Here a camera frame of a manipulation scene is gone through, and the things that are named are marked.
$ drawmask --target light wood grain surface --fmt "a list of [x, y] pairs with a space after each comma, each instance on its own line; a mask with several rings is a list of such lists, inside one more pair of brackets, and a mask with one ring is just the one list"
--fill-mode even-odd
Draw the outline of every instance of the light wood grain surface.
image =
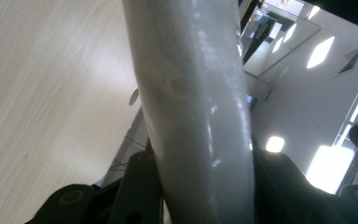
[[135, 89], [120, 0], [0, 0], [0, 223], [101, 179]]

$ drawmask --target wooden table surface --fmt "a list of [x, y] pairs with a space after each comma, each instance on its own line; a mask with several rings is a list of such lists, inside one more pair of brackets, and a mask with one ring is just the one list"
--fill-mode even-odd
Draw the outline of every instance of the wooden table surface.
[[120, 0], [0, 0], [0, 223], [100, 180], [135, 89]]

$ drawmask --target air vent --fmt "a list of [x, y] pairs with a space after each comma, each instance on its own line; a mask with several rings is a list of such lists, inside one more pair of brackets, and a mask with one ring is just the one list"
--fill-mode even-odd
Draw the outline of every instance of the air vent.
[[352, 70], [356, 65], [357, 60], [358, 60], [358, 49], [346, 54], [344, 66], [341, 68], [341, 70], [339, 70], [338, 74], [342, 74]]

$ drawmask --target white metal tube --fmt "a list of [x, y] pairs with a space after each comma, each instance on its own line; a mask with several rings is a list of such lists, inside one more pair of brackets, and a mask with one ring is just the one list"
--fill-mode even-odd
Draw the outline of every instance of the white metal tube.
[[172, 222], [252, 223], [254, 167], [237, 1], [123, 4]]

